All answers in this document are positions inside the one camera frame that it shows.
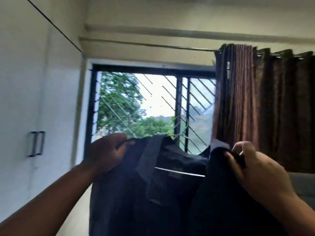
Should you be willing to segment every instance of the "curtain rod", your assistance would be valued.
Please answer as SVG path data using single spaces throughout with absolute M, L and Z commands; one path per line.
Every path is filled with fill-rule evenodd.
M 156 45 L 156 44 L 149 44 L 149 43 L 136 43 L 136 42 L 127 42 L 127 41 L 119 41 L 119 40 L 108 40 L 108 39 L 91 39 L 91 38 L 84 38 L 84 37 L 81 37 L 80 40 L 81 41 L 95 41 L 95 42 L 110 42 L 110 43 L 135 45 L 135 46 L 161 47 L 161 48 L 169 48 L 169 49 L 177 49 L 177 50 L 193 50 L 193 51 L 206 51 L 206 52 L 220 51 L 220 50 L 211 50 L 211 49 L 204 49 L 204 48 Z

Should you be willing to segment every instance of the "door handle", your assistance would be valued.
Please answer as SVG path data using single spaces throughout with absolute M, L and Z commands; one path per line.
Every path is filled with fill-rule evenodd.
M 36 152 L 36 146 L 37 146 L 37 137 L 38 137 L 38 132 L 37 131 L 31 131 L 31 134 L 34 135 L 33 138 L 33 147 L 32 147 L 32 152 L 28 157 L 34 157 L 36 156 L 35 152 Z
M 37 134 L 41 134 L 42 135 L 42 141 L 41 141 L 41 145 L 40 145 L 40 152 L 36 154 L 36 156 L 40 156 L 44 152 L 44 144 L 45 144 L 46 132 L 45 131 L 39 131 L 39 132 L 37 132 Z

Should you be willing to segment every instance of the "brown curtain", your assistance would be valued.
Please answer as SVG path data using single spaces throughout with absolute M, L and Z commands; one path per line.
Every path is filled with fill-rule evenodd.
M 315 173 L 315 57 L 278 54 L 234 44 L 216 53 L 212 138 L 252 141 L 286 170 Z

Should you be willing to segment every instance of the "person's left hand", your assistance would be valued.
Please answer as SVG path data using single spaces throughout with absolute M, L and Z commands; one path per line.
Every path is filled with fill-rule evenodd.
M 107 135 L 89 146 L 88 162 L 95 167 L 97 174 L 109 172 L 121 163 L 127 147 L 134 144 L 134 141 L 127 142 L 124 133 Z

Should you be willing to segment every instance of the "white wardrobe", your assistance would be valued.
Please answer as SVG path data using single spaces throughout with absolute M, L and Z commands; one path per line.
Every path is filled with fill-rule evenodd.
M 70 170 L 80 66 L 27 0 L 0 0 L 0 222 Z

